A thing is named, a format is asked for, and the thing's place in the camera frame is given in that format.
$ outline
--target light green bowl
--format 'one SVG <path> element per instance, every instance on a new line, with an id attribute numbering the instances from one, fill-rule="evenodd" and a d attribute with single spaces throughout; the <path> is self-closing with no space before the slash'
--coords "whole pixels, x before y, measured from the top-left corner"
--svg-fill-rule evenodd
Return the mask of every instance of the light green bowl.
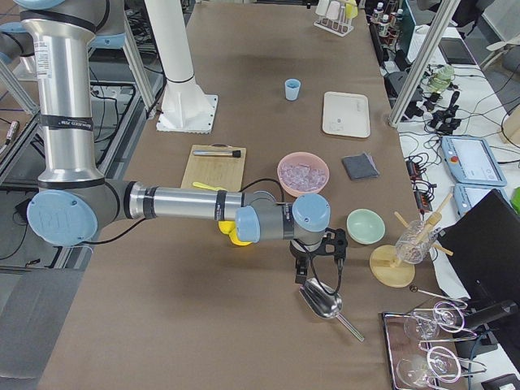
<path id="1" fill-rule="evenodd" d="M 357 209 L 347 217 L 347 232 L 359 244 L 374 244 L 384 236 L 384 222 L 372 210 Z"/>

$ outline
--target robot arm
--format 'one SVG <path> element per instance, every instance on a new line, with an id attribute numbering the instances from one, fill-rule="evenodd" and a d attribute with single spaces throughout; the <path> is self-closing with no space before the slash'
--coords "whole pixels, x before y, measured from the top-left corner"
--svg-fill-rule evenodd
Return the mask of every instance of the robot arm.
<path id="1" fill-rule="evenodd" d="M 34 54 L 33 39 L 19 22 L 0 26 L 0 61 L 8 65 L 19 56 Z"/>
<path id="2" fill-rule="evenodd" d="M 338 268 L 343 266 L 345 232 L 327 229 L 330 209 L 319 195 L 299 197 L 294 204 L 278 204 L 262 194 L 145 187 L 138 182 L 107 180 L 94 161 L 87 47 L 96 32 L 108 28 L 108 20 L 123 19 L 123 0 L 16 2 L 26 10 L 20 17 L 34 40 L 45 141 L 46 168 L 38 177 L 41 191 L 28 207 L 28 221 L 37 235 L 54 245 L 72 246 L 90 240 L 119 219 L 170 216 L 236 220 L 241 241 L 292 242 L 298 283 L 305 281 L 307 265 L 316 255 L 332 254 Z M 117 35 L 118 29 L 105 37 Z M 328 253 L 331 245 L 334 251 Z"/>

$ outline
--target metal scoop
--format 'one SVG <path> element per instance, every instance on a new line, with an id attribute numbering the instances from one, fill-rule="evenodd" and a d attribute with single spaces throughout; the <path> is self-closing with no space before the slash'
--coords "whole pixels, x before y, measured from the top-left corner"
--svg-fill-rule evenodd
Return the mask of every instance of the metal scoop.
<path id="1" fill-rule="evenodd" d="M 334 292 L 334 290 L 326 284 L 322 283 L 322 286 L 326 288 L 328 292 Z M 362 335 L 359 330 L 356 329 L 354 325 L 341 313 L 343 301 L 341 300 L 340 294 L 336 294 L 335 296 L 326 294 L 315 278 L 306 280 L 303 286 L 300 287 L 300 293 L 303 296 L 303 299 L 305 299 L 305 302 L 307 302 L 307 305 L 309 305 L 309 307 L 319 317 L 322 319 L 339 319 L 340 322 L 349 329 L 359 341 L 365 340 L 365 336 Z"/>

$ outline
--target test tube rack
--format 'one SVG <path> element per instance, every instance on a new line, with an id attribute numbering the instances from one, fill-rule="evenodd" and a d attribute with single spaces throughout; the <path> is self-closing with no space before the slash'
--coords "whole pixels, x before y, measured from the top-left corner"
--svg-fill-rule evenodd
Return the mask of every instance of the test tube rack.
<path id="1" fill-rule="evenodd" d="M 314 26 L 327 30 L 339 37 L 344 37 L 354 30 L 352 25 L 352 16 L 357 15 L 357 8 L 353 11 L 351 7 L 356 8 L 356 2 L 352 0 L 320 0 L 316 7 L 318 20 L 314 22 Z"/>

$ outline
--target brown table surface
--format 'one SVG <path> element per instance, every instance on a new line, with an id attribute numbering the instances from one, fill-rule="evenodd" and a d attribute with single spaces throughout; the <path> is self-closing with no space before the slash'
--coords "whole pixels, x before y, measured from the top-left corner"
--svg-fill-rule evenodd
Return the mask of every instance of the brown table surface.
<path id="1" fill-rule="evenodd" d="M 331 226 L 345 228 L 352 210 L 369 208 L 387 227 L 378 245 L 395 243 L 402 226 L 393 211 L 408 220 L 418 214 L 399 137 L 385 121 L 390 107 L 368 28 L 360 14 L 340 38 L 313 27 L 315 18 L 303 6 L 198 4 L 188 38 L 198 84 L 219 95 L 213 132 L 157 132 L 149 121 L 126 178 L 179 187 L 192 144 L 246 147 L 244 184 L 275 177 L 285 154 L 310 151 L 330 167 L 321 194 Z M 290 77 L 302 82 L 295 102 L 284 99 Z M 327 91 L 368 97 L 369 138 L 322 132 Z M 340 160 L 363 151 L 381 176 L 353 182 Z M 278 196 L 271 184 L 256 189 Z M 343 313 L 366 336 L 359 343 L 306 306 L 287 241 L 234 247 L 213 221 L 147 221 L 95 249 L 39 388 L 389 388 L 379 313 L 407 311 L 424 296 L 372 276 L 368 258 L 378 245 L 349 239 L 340 293 Z M 317 263 L 336 285 L 332 260 Z M 436 289 L 431 264 L 417 266 L 414 282 Z"/>

